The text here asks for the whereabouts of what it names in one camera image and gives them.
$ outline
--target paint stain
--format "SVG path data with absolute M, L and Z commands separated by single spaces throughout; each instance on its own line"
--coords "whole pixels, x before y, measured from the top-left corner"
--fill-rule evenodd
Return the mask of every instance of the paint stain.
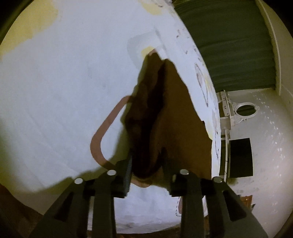
M 236 185 L 236 184 L 238 184 L 236 178 L 227 178 L 227 183 L 228 183 L 229 185 Z
M 162 9 L 157 4 L 149 0 L 139 0 L 143 8 L 152 15 L 161 15 Z
M 14 21 L 0 45 L 0 58 L 20 43 L 47 29 L 57 18 L 53 0 L 34 0 Z
M 147 54 L 150 53 L 153 49 L 154 49 L 154 47 L 152 47 L 152 46 L 148 46 L 148 47 L 144 48 L 141 51 L 142 58 L 144 59 L 147 56 Z
M 257 191 L 259 191 L 259 188 L 253 188 L 252 190 L 250 190 L 250 192 L 257 192 Z

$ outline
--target screw head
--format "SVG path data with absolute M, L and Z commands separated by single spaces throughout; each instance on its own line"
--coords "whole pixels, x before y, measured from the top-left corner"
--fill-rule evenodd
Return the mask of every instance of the screw head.
M 216 176 L 216 177 L 213 177 L 213 181 L 215 183 L 221 183 L 221 182 L 223 182 L 223 179 L 221 177 L 219 177 L 219 176 Z
M 187 169 L 181 169 L 181 170 L 180 170 L 180 173 L 181 173 L 182 175 L 188 175 L 188 174 L 189 174 L 189 171 L 188 171 Z
M 111 170 L 109 170 L 109 171 L 107 172 L 107 175 L 109 175 L 109 176 L 113 176 L 113 175 L 115 175 L 116 173 L 117 173 L 116 170 L 111 169 Z
M 75 184 L 81 184 L 84 180 L 82 178 L 77 178 L 76 180 L 74 180 Z

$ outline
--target white painted surface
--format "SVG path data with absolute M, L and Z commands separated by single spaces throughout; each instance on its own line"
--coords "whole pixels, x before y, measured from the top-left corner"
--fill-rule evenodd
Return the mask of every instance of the white painted surface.
M 174 10 L 159 0 L 55 0 L 54 5 L 59 13 L 53 24 L 0 61 L 0 132 L 5 151 L 0 183 L 44 213 L 72 181 L 66 178 L 88 180 L 104 172 L 91 156 L 92 136 L 117 102 L 132 94 L 147 47 L 173 61 L 187 85 L 213 139 L 212 176 L 217 176 L 221 144 L 217 97 L 202 57 Z M 38 5 L 34 9 L 30 5 L 25 11 L 37 10 Z M 12 29 L 21 25 L 13 24 Z M 115 153 L 122 113 L 102 140 L 106 158 Z M 127 151 L 126 143 L 122 154 Z M 132 185 L 127 199 L 115 199 L 117 231 L 151 232 L 178 224 L 177 202 L 163 188 Z
M 230 131 L 231 139 L 250 138 L 253 176 L 230 185 L 236 194 L 253 195 L 253 214 L 269 237 L 280 230 L 293 209 L 293 124 L 276 91 L 229 92 L 232 102 L 252 102 L 258 114 Z

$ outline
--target round porthole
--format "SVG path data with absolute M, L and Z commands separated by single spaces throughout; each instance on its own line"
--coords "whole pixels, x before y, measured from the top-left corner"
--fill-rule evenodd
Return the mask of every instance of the round porthole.
M 257 109 L 253 103 L 241 103 L 235 108 L 235 112 L 240 116 L 252 116 Z

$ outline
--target silver bolt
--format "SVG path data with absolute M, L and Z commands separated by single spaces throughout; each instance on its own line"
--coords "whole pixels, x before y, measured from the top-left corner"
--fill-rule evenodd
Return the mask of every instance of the silver bolt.
M 180 170 L 180 173 L 181 173 L 182 175 L 188 175 L 188 174 L 189 174 L 189 171 L 188 171 L 187 169 L 181 169 L 181 170 Z
M 174 174 L 173 176 L 172 176 L 172 182 L 174 183 L 176 181 L 176 174 Z
M 75 184 L 81 184 L 84 180 L 82 178 L 77 178 L 76 180 L 74 180 Z
M 216 177 L 213 177 L 213 181 L 215 183 L 221 183 L 221 182 L 223 182 L 223 179 L 221 177 L 216 176 Z
M 116 170 L 111 169 L 111 170 L 109 170 L 109 171 L 107 172 L 107 175 L 113 176 L 113 175 L 115 175 L 116 173 L 117 173 Z

